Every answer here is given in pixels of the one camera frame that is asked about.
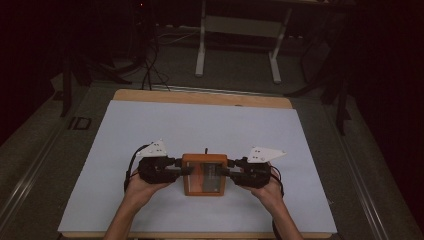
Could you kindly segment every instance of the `floor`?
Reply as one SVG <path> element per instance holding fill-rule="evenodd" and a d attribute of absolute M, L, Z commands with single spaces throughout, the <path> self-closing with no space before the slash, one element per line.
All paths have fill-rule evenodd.
<path fill-rule="evenodd" d="M 154 90 L 168 90 L 168 86 L 171 91 L 283 96 L 306 85 L 300 54 L 293 51 L 294 39 L 283 44 L 277 58 L 283 79 L 279 85 L 272 82 L 266 51 L 235 46 L 223 50 L 211 43 L 204 75 L 198 78 L 194 76 L 196 44 L 190 39 L 173 40 L 159 39 L 151 74 Z M 145 72 L 141 68 L 123 76 L 133 82 L 129 86 L 93 72 L 90 87 L 74 85 L 73 107 L 66 117 L 59 117 L 61 101 L 49 99 L 1 146 L 0 239 L 61 238 L 58 224 L 109 101 L 117 89 L 141 88 Z M 56 88 L 60 81 L 61 75 L 52 79 Z M 424 239 L 355 99 L 348 99 L 350 120 L 345 121 L 346 135 L 341 136 L 335 127 L 337 106 L 321 104 L 321 92 L 316 89 L 290 100 L 298 111 L 339 231 L 331 239 Z M 91 126 L 87 130 L 69 128 L 73 117 L 90 118 Z"/>

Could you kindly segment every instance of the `white paper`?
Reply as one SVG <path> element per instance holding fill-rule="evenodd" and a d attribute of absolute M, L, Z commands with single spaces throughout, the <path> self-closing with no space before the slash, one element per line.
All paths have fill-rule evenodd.
<path fill-rule="evenodd" d="M 282 174 L 284 199 L 299 230 L 337 232 L 296 110 L 128 101 L 110 102 L 59 232 L 106 231 L 124 195 L 133 153 L 159 139 L 175 158 L 205 148 L 229 159 L 248 156 L 254 146 L 285 151 L 271 163 Z M 180 178 L 153 196 L 131 231 L 272 232 L 272 227 L 260 202 L 231 179 L 223 197 L 187 197 Z"/>

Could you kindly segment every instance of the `orange box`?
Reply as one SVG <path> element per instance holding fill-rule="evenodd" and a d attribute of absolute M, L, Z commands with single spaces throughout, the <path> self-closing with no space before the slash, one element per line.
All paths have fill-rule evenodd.
<path fill-rule="evenodd" d="M 184 193 L 186 196 L 223 196 L 225 176 L 220 175 L 219 168 L 227 168 L 225 154 L 184 154 L 183 167 L 193 167 L 193 172 L 184 176 Z"/>

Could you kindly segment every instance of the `hand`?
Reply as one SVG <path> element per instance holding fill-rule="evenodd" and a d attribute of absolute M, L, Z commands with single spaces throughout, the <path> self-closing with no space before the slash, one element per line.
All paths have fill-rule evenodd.
<path fill-rule="evenodd" d="M 271 169 L 271 174 L 276 177 L 278 176 L 274 169 Z M 282 204 L 284 205 L 280 183 L 272 177 L 267 185 L 259 189 L 245 186 L 241 187 L 249 190 L 253 196 L 257 197 L 271 215 L 273 215 Z"/>
<path fill-rule="evenodd" d="M 161 184 L 149 184 L 146 183 L 138 175 L 137 170 L 135 170 L 130 178 L 128 188 L 125 192 L 124 199 L 122 200 L 122 205 L 128 206 L 134 213 L 137 213 L 144 205 L 146 205 L 150 198 L 158 190 L 169 186 L 171 183 L 161 183 Z"/>

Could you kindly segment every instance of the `dark background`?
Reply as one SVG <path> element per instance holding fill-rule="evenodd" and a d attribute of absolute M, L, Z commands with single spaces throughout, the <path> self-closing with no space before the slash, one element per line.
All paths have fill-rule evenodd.
<path fill-rule="evenodd" d="M 25 0 L 2 6 L 0 144 L 54 93 L 49 80 L 62 71 L 67 47 L 103 60 L 112 53 L 126 57 L 134 53 L 128 37 L 133 30 L 130 3 L 102 3 L 99 7 L 96 1 Z M 349 38 L 341 45 L 345 51 L 338 57 L 353 73 L 349 93 L 424 230 L 423 4 L 388 0 L 358 1 L 358 6 L 361 11 L 349 22 Z M 103 20 L 99 20 L 99 9 L 106 15 Z M 155 14 L 160 24 L 196 26 L 199 9 L 200 1 L 161 0 L 156 2 Z M 278 17 L 281 11 L 272 13 Z M 302 24 L 310 21 L 309 14 L 296 14 L 306 20 L 293 23 L 290 31 L 304 34 L 310 30 Z M 107 42 L 113 38 L 108 29 L 117 25 L 124 37 Z M 359 58 L 354 49 L 361 50 Z M 349 64 L 353 58 L 359 60 Z"/>

